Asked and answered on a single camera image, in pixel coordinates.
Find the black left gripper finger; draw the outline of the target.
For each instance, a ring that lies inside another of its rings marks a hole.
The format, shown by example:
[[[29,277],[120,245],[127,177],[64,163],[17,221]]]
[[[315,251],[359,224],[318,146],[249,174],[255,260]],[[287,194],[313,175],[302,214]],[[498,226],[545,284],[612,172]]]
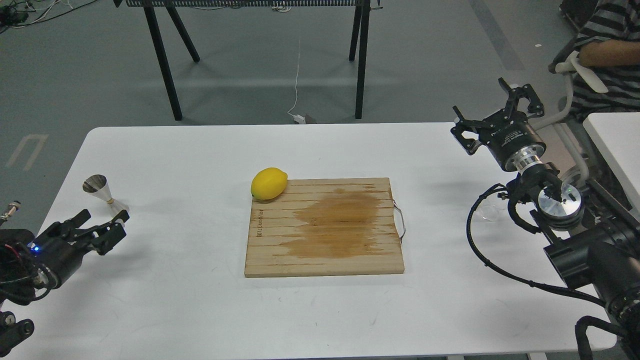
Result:
[[[62,222],[55,221],[54,223],[52,223],[42,232],[42,237],[44,237],[45,239],[71,239],[85,231],[84,229],[82,229],[82,225],[85,224],[90,218],[91,214],[89,210],[83,209],[70,219],[66,219]]]
[[[128,219],[128,210],[121,210],[106,223],[80,230],[80,249],[106,255],[127,235],[124,224]]]

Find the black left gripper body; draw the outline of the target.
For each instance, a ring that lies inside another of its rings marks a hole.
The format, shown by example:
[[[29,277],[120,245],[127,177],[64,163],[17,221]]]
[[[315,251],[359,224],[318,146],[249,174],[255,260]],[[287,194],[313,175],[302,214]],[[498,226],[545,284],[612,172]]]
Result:
[[[96,231],[48,232],[34,240],[31,251],[50,276],[50,289],[59,289],[82,266],[87,253],[96,250]]]

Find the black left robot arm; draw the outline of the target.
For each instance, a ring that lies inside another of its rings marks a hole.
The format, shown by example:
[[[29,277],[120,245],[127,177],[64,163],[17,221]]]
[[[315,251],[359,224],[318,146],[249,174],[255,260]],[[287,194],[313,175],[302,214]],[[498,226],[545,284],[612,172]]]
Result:
[[[52,223],[39,235],[25,228],[2,228],[0,239],[1,301],[27,306],[59,289],[94,251],[105,255],[125,236],[126,210],[90,228],[87,209],[64,222]]]

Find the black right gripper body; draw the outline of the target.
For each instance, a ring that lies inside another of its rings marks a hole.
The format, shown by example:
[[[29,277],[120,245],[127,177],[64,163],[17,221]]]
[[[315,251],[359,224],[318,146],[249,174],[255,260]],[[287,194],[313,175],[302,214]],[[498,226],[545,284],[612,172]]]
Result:
[[[547,146],[528,121],[503,121],[489,123],[483,130],[482,141],[507,172],[524,173],[528,168],[541,164]]]

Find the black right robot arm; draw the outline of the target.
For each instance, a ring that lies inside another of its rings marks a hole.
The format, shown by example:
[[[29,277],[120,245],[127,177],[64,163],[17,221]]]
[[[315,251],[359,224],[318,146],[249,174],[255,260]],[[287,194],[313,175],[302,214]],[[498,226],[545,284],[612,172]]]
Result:
[[[530,125],[531,117],[544,115],[544,105],[530,84],[512,87],[503,78],[500,86],[508,98],[505,107],[482,120],[469,120],[454,107],[457,116],[451,133],[473,155],[486,146],[500,168],[517,172],[506,185],[497,183],[480,194],[466,219],[471,250],[486,267],[532,288],[573,297],[601,306],[609,321],[581,317],[574,326],[581,360],[594,355],[587,335],[590,327],[616,335],[627,357],[639,358],[639,222],[596,180],[586,185],[583,197],[573,185],[560,180],[551,162],[542,162],[546,144]],[[532,234],[541,233],[544,248],[564,286],[542,284],[516,276],[495,265],[479,251],[472,235],[472,220],[480,204],[491,195],[507,201],[510,219]]]

